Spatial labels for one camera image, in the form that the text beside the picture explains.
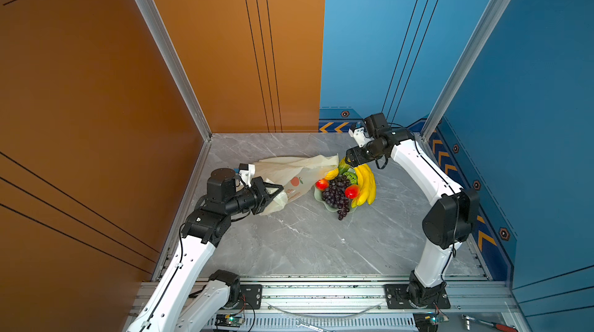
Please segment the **dark purple grape bunch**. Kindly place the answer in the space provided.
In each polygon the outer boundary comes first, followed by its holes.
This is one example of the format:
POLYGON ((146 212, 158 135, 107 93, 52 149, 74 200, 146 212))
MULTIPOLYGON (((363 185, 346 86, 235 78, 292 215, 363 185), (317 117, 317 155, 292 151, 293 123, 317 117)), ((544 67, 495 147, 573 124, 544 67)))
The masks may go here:
POLYGON ((336 210, 339 220, 345 219, 351 209, 351 200, 344 194, 349 186, 349 181, 342 174, 329 181, 329 188, 322 191, 323 201, 336 210))

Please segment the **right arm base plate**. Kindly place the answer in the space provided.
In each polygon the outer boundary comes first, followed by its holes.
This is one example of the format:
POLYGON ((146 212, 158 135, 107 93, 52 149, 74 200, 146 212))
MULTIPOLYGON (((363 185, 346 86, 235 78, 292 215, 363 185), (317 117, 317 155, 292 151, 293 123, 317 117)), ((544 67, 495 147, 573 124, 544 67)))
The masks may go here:
POLYGON ((447 283, 436 287, 422 287, 417 283, 384 285, 385 299, 390 310, 399 309, 434 309, 451 308, 450 298, 446 292, 447 283))

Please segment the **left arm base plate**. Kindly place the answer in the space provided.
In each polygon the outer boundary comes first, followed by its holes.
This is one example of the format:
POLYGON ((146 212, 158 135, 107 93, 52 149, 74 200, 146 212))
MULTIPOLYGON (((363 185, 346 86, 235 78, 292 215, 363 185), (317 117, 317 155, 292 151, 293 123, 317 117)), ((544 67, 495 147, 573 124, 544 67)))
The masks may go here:
POLYGON ((252 306, 255 310, 259 310, 263 298, 262 294, 263 285, 259 283, 241 283, 238 286, 235 295, 233 295, 231 308, 239 310, 246 304, 247 306, 252 306))

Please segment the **yellow banana bunch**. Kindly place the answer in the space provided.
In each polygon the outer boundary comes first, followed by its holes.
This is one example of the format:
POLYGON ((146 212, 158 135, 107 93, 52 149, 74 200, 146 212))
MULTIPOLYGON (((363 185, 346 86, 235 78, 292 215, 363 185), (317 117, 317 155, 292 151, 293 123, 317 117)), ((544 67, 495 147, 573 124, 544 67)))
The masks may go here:
POLYGON ((351 200, 351 208, 358 208, 365 203, 372 205, 377 195, 377 185, 374 173, 367 164, 362 164, 354 171, 357 175, 358 194, 351 200))

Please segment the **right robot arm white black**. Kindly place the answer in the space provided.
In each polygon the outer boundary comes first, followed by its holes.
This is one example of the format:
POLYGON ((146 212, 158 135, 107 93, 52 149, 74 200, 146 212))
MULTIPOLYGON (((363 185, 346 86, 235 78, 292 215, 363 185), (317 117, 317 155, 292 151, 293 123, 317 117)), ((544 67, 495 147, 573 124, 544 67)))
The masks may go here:
POLYGON ((448 308, 445 274, 474 230, 479 195, 441 171, 407 129, 388 127, 368 136, 366 130, 359 127, 350 130, 349 135, 357 146, 346 151, 347 164, 355 168, 366 167, 372 161, 377 163, 382 157, 392 160, 421 188, 431 205, 422 220, 426 237, 422 257, 411 272, 407 287, 388 294, 404 308, 448 308))

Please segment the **cream plastic bag orange print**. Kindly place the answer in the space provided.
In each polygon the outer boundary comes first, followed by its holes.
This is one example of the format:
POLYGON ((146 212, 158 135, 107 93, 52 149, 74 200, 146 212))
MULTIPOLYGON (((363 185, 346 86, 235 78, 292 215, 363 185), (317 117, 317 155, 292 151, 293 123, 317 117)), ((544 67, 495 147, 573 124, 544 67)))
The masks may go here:
POLYGON ((267 205, 261 215, 270 215, 305 195, 319 180, 334 171, 339 157, 273 157, 255 162, 255 176, 265 182, 282 185, 283 191, 267 205))

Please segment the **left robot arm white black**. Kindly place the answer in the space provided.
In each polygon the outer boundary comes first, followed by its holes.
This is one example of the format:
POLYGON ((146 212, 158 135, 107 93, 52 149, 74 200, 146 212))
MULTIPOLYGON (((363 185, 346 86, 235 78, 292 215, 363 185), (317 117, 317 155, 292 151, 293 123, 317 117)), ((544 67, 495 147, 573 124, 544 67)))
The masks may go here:
POLYGON ((128 330, 201 331, 218 310, 235 304, 240 280, 227 271, 213 274, 196 298, 190 292, 231 225, 263 213, 283 191, 282 185, 256 176, 252 164, 213 171, 206 194, 179 227, 170 265, 128 330))

